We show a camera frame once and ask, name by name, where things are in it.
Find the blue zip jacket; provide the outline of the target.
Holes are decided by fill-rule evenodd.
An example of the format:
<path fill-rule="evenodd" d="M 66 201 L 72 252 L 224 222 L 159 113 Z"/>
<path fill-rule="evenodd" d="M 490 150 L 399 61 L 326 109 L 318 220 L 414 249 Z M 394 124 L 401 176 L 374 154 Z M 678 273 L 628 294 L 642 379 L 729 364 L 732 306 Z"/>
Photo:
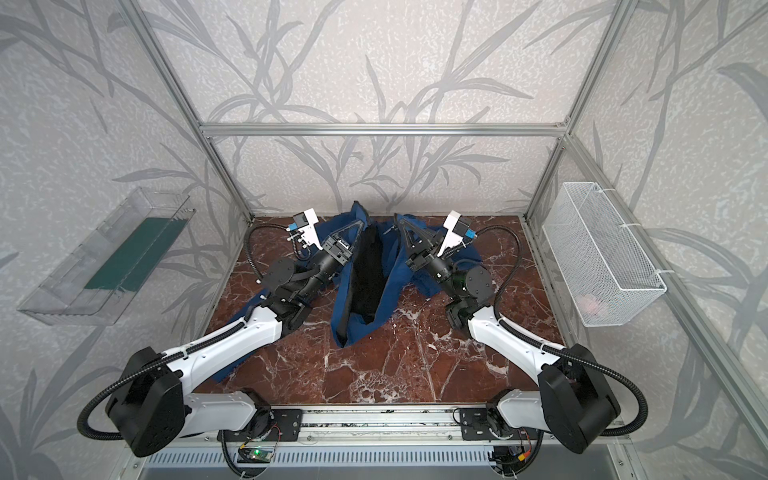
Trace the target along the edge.
<path fill-rule="evenodd" d="M 444 227 L 431 227 L 411 215 L 405 216 L 431 230 L 432 239 L 445 236 Z M 309 279 L 309 260 L 320 249 L 310 248 L 306 257 L 283 257 L 267 273 L 258 274 L 262 290 L 233 318 L 239 320 L 258 307 L 270 307 L 276 311 L 286 332 L 292 332 L 306 320 L 311 303 L 319 292 L 330 284 L 336 284 L 338 290 L 330 321 L 332 336 L 339 347 L 349 347 L 390 319 L 407 285 L 415 284 L 423 295 L 432 297 L 448 284 L 452 275 L 467 278 L 468 272 L 461 266 L 463 263 L 470 263 L 472 267 L 481 264 L 481 258 L 471 242 L 441 257 L 452 266 L 453 274 L 448 279 L 433 279 L 424 270 L 413 272 L 405 263 L 406 253 L 394 218 L 374 221 L 360 204 L 354 204 L 349 212 L 316 227 L 319 239 L 325 241 L 331 232 L 353 220 L 363 220 L 365 230 L 353 246 L 352 259 L 330 282 Z"/>

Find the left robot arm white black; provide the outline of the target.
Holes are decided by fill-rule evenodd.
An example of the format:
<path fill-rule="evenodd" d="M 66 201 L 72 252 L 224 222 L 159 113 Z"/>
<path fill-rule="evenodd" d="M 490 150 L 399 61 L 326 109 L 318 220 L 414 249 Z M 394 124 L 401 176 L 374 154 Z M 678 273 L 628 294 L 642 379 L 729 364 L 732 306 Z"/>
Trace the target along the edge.
<path fill-rule="evenodd" d="M 258 395 L 198 394 L 196 388 L 298 330 L 319 293 L 351 264 L 365 228 L 365 221 L 352 220 L 319 240 L 313 224 L 291 226 L 318 248 L 307 265 L 289 259 L 273 264 L 262 278 L 266 297 L 227 326 L 164 352 L 150 347 L 136 352 L 121 377 L 83 407 L 78 433 L 97 441 L 123 440 L 135 456 L 147 457 L 179 437 L 249 426 L 260 410 Z"/>

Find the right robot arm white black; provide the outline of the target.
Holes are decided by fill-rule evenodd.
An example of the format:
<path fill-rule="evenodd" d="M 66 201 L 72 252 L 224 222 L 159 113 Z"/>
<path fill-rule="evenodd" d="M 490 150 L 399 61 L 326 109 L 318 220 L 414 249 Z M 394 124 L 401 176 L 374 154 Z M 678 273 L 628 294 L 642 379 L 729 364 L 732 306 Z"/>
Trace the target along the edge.
<path fill-rule="evenodd" d="M 645 425 L 648 401 L 629 378 L 598 363 L 585 346 L 552 343 L 501 314 L 502 290 L 490 272 L 454 257 L 479 235 L 459 213 L 451 212 L 439 230 L 406 215 L 393 220 L 405 264 L 427 274 L 450 298 L 451 326 L 504 356 L 538 387 L 530 396 L 509 390 L 488 403 L 497 430 L 540 430 L 580 454 L 599 437 L 627 436 Z"/>

